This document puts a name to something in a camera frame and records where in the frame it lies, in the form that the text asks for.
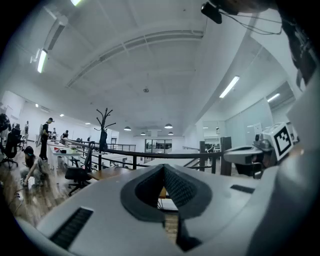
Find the person standing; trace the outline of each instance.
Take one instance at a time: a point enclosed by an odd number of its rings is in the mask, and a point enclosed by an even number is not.
[[[47,141],[48,141],[48,131],[49,131],[49,124],[53,122],[52,117],[48,119],[48,121],[45,122],[45,124],[42,126],[42,136],[41,136],[41,151],[40,151],[40,158],[43,161],[48,161],[47,158]]]
[[[56,128],[53,128],[53,133],[52,133],[52,137],[54,140],[57,139],[57,132],[56,132]]]
[[[26,124],[24,126],[24,137],[27,140],[29,136],[29,121],[26,121]]]

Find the fluorescent ceiling light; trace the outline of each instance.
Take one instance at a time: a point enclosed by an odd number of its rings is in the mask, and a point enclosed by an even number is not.
[[[73,3],[74,6],[76,6],[77,4],[79,4],[81,0],[71,0],[71,2]]]
[[[276,95],[272,96],[270,99],[268,99],[267,101],[270,102],[272,100],[274,100],[276,97],[278,97],[280,95],[280,93],[277,93]]]
[[[239,80],[239,76],[235,76],[234,79],[232,79],[231,83],[229,83],[229,85],[227,86],[227,88],[225,88],[225,90],[223,91],[223,93],[220,95],[220,98],[224,98],[228,92],[230,92],[230,90],[235,86],[235,84],[238,82]]]
[[[37,68],[39,73],[42,73],[42,68],[44,67],[46,56],[47,56],[47,52],[45,50],[42,50],[40,54],[39,62],[38,62],[38,68]]]
[[[167,123],[164,128],[166,128],[166,129],[171,129],[172,127],[173,127],[173,126],[171,125],[171,123]]]

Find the black vent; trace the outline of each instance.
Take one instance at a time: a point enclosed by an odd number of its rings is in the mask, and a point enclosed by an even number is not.
[[[197,193],[194,184],[168,169],[164,169],[164,187],[177,208],[187,204]]]
[[[51,237],[51,241],[64,249],[68,249],[80,230],[87,223],[92,213],[92,210],[83,208],[76,210],[64,225]]]

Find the gray vent grille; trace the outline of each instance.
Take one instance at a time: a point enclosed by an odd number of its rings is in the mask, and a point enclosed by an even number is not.
[[[92,210],[79,208],[50,240],[56,245],[68,249],[93,213]]]
[[[134,39],[124,42],[124,45],[127,49],[132,49],[135,47],[143,46],[146,43],[156,43],[165,40],[201,40],[204,35],[203,31],[199,30],[171,30],[171,31],[162,31],[156,33],[146,34],[145,36],[138,36]],[[107,61],[111,57],[124,52],[125,49],[121,44],[114,46],[112,49],[108,50],[103,55],[99,56],[98,59],[90,62],[83,70],[81,70],[67,85],[66,87],[70,88],[79,78],[85,75],[85,73],[92,70],[94,67],[100,63]]]

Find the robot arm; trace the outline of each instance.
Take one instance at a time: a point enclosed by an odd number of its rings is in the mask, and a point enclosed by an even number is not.
[[[288,155],[293,145],[287,125],[281,122],[257,135],[253,145],[226,150],[223,158],[234,163],[239,174],[255,176],[263,169],[279,163]]]

